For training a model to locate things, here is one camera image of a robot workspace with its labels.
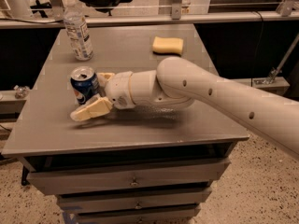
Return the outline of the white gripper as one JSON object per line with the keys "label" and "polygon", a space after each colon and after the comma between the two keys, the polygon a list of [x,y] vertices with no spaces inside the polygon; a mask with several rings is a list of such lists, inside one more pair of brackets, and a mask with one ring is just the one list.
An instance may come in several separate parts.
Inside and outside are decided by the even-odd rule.
{"label": "white gripper", "polygon": [[112,109],[112,104],[118,109],[131,109],[135,103],[130,93],[130,78],[132,72],[97,73],[99,85],[105,88],[107,97],[94,96],[70,114],[74,121],[84,121],[104,116]]}

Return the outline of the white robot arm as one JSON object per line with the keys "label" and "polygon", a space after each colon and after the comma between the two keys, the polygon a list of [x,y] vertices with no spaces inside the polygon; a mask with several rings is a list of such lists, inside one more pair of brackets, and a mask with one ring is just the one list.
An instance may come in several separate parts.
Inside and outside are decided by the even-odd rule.
{"label": "white robot arm", "polygon": [[104,89],[70,117],[83,121],[138,105],[186,107],[195,100],[217,109],[250,131],[299,158],[299,103],[211,74],[179,57],[145,72],[98,73]]}

